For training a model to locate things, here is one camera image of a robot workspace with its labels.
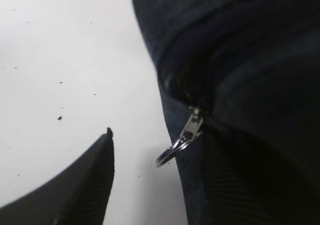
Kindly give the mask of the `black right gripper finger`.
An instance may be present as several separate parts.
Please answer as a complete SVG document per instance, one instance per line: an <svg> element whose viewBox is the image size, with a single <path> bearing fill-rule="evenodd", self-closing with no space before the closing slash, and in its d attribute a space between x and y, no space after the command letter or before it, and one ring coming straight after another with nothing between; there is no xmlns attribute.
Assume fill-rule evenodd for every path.
<svg viewBox="0 0 320 225"><path fill-rule="evenodd" d="M113 132L27 195L1 207L2 225L101 225L115 175Z"/></svg>

